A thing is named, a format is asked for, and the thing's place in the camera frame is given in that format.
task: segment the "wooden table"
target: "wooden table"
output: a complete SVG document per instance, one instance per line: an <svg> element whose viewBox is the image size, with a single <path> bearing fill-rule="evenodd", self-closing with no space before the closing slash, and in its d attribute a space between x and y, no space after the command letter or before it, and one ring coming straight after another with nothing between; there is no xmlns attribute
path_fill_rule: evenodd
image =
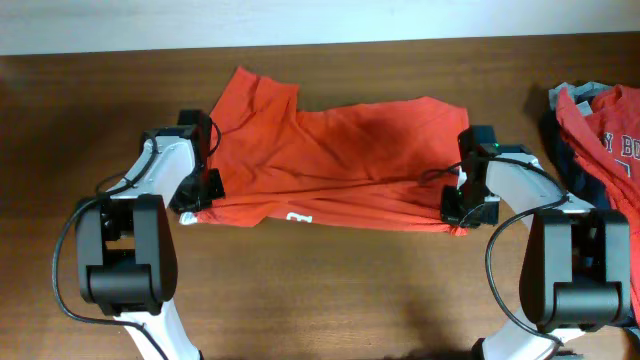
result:
<svg viewBox="0 0 640 360"><path fill-rule="evenodd" d="M209 110L234 68L299 83L300 107L432 96L473 124L544 156L536 121L562 81L640 85L640 34L478 38L327 46L0 57L0 351L10 359L140 358L121 328L73 322L51 291L51 254L75 201L127 169L145 129L183 108ZM502 207L501 217L511 214ZM468 349L505 316L483 268L491 227L467 237L265 221L253 229L184 227L171 216L175 296L207 359L375 359ZM510 228L495 271L507 303L527 235ZM61 259L70 306L75 246ZM570 347L630 358L614 328Z"/></svg>

